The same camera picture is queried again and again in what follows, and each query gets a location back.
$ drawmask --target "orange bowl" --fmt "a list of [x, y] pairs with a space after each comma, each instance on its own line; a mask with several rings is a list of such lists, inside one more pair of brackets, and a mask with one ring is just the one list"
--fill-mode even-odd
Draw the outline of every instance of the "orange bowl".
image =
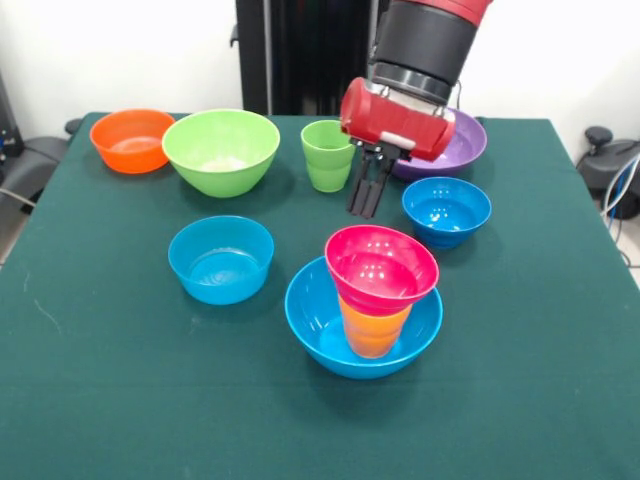
[[89, 137], [109, 168], [139, 174], [157, 170], [169, 159], [162, 151], [162, 137], [175, 120], [157, 110], [123, 110], [96, 122]]

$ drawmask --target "cup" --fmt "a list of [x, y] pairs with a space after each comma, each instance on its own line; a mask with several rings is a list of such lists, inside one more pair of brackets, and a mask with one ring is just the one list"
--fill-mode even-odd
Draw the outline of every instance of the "cup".
[[323, 193], [342, 190], [356, 151], [338, 120], [320, 120], [302, 129], [302, 149], [313, 188]]
[[413, 307], [409, 305], [393, 315], [378, 317], [357, 311], [339, 295], [338, 302], [347, 343], [356, 355], [369, 359], [384, 357], [389, 353], [398, 341]]

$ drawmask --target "purple bowl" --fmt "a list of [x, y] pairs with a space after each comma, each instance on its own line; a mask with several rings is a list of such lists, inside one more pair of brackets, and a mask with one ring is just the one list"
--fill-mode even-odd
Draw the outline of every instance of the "purple bowl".
[[393, 175], [412, 182], [424, 177], [451, 177], [473, 163], [487, 148], [487, 132], [471, 115], [451, 109], [456, 116], [456, 131], [444, 153], [434, 162], [414, 158], [398, 160]]

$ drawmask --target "stacked cups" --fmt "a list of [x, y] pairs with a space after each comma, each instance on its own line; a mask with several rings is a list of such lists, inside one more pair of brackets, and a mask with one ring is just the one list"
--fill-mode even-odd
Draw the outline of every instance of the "stacked cups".
[[412, 306], [438, 282], [433, 255], [404, 233], [356, 225], [334, 233], [325, 256], [351, 349], [365, 358], [386, 355]]

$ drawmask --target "orange cup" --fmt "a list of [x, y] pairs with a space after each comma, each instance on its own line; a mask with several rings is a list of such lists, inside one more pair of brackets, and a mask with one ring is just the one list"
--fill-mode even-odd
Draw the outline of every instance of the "orange cup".
[[351, 349], [364, 358], [384, 357], [398, 341], [411, 307], [385, 317], [374, 317], [358, 312], [338, 295], [342, 323]]
[[89, 137], [102, 160], [120, 173], [148, 173], [167, 164], [162, 137], [171, 115], [156, 110], [124, 110], [101, 118]]

